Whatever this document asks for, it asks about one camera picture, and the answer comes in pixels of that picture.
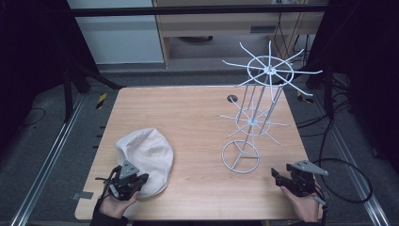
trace rotating display rack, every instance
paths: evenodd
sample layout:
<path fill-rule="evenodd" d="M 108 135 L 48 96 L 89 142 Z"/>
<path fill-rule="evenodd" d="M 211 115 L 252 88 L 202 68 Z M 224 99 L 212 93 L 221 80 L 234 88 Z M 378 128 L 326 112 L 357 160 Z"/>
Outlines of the rotating display rack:
<path fill-rule="evenodd" d="M 274 142 L 282 145 L 276 138 L 273 138 L 268 133 L 273 125 L 287 126 L 287 123 L 272 122 L 270 117 L 275 109 L 283 88 L 287 85 L 300 91 L 304 95 L 312 96 L 297 86 L 292 81 L 295 73 L 317 74 L 319 72 L 299 72 L 295 71 L 291 65 L 291 60 L 302 54 L 303 50 L 287 59 L 280 59 L 271 56 L 271 41 L 269 42 L 268 56 L 254 56 L 247 50 L 242 43 L 241 48 L 246 51 L 252 59 L 247 65 L 233 64 L 223 60 L 227 65 L 234 67 L 247 68 L 247 81 L 236 85 L 236 87 L 246 86 L 245 94 L 241 105 L 236 102 L 238 98 L 230 95 L 228 100 L 233 103 L 238 112 L 235 117 L 219 115 L 221 118 L 234 120 L 237 130 L 232 132 L 227 137 L 232 137 L 236 133 L 244 133 L 245 139 L 233 139 L 227 143 L 222 151 L 222 159 L 226 167 L 238 173 L 248 173 L 254 171 L 260 162 L 260 154 L 256 149 L 255 137 L 268 136 Z M 275 85 L 276 82 L 282 81 L 281 84 Z M 269 88 L 271 105 L 267 109 L 261 109 L 262 98 L 267 93 L 266 88 Z M 261 89 L 260 95 L 255 96 L 255 90 Z M 227 152 L 237 152 L 235 159 L 232 162 L 227 161 Z M 237 165 L 243 158 L 253 159 L 253 166 L 248 169 L 238 169 Z"/>

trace gray floor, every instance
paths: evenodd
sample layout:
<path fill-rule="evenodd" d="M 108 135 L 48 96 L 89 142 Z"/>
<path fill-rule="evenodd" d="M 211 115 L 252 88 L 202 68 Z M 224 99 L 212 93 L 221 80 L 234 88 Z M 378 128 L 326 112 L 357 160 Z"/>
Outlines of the gray floor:
<path fill-rule="evenodd" d="M 239 47 L 241 41 L 255 55 L 267 54 L 268 39 L 254 37 L 214 37 L 211 41 L 175 39 L 170 54 L 170 65 L 167 69 L 140 70 L 134 73 L 108 73 L 111 80 L 125 86 L 184 86 L 184 85 L 233 85 L 244 81 L 247 76 L 243 70 L 226 66 L 221 61 L 247 64 L 250 57 Z M 295 85 L 305 89 L 306 77 L 299 77 Z M 35 207 L 29 215 L 31 225 L 85 225 L 84 221 L 74 217 L 77 201 L 71 199 L 74 192 L 83 189 L 90 164 L 101 141 L 101 134 L 106 126 L 118 92 L 90 80 L 92 89 L 89 94 L 74 92 L 75 102 L 82 100 L 80 113 L 69 132 L 65 143 L 62 143 L 55 164 L 50 168 L 46 183 L 35 200 Z M 297 123 L 324 115 L 322 107 L 323 88 L 309 90 L 314 94 L 315 103 L 310 104 L 296 98 L 296 90 L 284 89 Z M 96 109 L 99 96 L 106 92 L 107 98 L 101 109 Z M 335 105 L 346 101 L 344 95 L 336 98 Z M 10 155 L 1 160 L 0 165 L 0 225 L 9 225 L 63 126 L 64 102 L 63 88 L 56 87 L 36 97 L 32 109 L 19 134 L 9 145 Z M 323 149 L 323 157 L 347 159 L 349 157 L 370 178 L 374 196 L 372 203 L 353 204 L 345 202 L 330 194 L 330 209 L 327 225 L 399 225 L 399 176 L 394 172 L 386 159 L 374 158 L 371 146 L 362 132 L 357 119 L 343 105 L 337 109 L 333 128 L 329 131 Z M 316 160 L 320 152 L 323 136 L 312 136 L 325 132 L 327 120 L 299 129 L 304 147 L 310 160 Z M 330 172 L 327 183 L 338 194 L 350 200 L 359 199 L 357 181 L 360 178 L 351 169 L 336 163 L 323 163 L 323 168 Z M 375 222 L 373 212 L 380 208 L 389 221 Z M 271 225 L 287 225 L 287 220 L 271 221 Z"/>

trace human hand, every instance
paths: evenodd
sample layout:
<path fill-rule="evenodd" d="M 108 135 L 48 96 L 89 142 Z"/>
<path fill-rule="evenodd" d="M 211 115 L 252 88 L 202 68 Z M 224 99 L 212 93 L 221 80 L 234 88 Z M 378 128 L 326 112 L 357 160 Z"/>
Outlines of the human hand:
<path fill-rule="evenodd" d="M 280 187 L 282 193 L 290 200 L 299 219 L 305 222 L 317 222 L 319 202 L 312 195 L 297 197 L 287 187 Z"/>
<path fill-rule="evenodd" d="M 105 194 L 103 203 L 100 205 L 99 212 L 110 216 L 111 218 L 122 218 L 126 209 L 136 202 L 138 191 L 133 194 L 132 198 L 128 201 L 117 200 L 108 191 Z"/>

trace wrist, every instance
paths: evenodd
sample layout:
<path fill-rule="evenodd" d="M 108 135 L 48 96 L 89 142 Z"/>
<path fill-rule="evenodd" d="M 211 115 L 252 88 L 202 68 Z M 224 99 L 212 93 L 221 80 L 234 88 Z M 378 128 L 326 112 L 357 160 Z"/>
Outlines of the wrist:
<path fill-rule="evenodd" d="M 317 223 L 318 222 L 318 218 L 303 218 L 303 221 L 307 222 L 307 223 Z"/>
<path fill-rule="evenodd" d="M 122 218 L 124 210 L 115 208 L 115 206 L 108 204 L 108 202 L 103 202 L 100 205 L 99 212 L 111 218 Z"/>

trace table surface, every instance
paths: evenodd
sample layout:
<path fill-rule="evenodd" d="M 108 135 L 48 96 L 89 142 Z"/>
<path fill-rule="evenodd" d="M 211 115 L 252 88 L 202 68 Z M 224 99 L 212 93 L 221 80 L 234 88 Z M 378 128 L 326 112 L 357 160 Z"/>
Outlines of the table surface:
<path fill-rule="evenodd" d="M 261 158 L 257 169 L 236 173 L 223 163 L 221 153 L 233 139 L 245 139 L 234 120 L 238 107 L 227 101 L 231 94 L 240 105 L 245 87 L 156 87 L 121 89 L 103 139 L 92 164 L 84 191 L 93 192 L 91 200 L 81 199 L 75 216 L 91 219 L 96 198 L 107 177 L 118 165 L 115 142 L 143 128 L 156 128 L 174 151 L 168 187 L 160 194 L 139 201 L 125 213 L 130 219 L 288 219 L 295 218 L 289 201 L 281 194 L 271 176 L 271 168 L 289 177 L 286 163 L 307 159 L 295 121 L 284 93 L 270 121 L 269 136 L 255 137 Z M 270 91 L 262 98 L 261 109 L 270 106 Z"/>

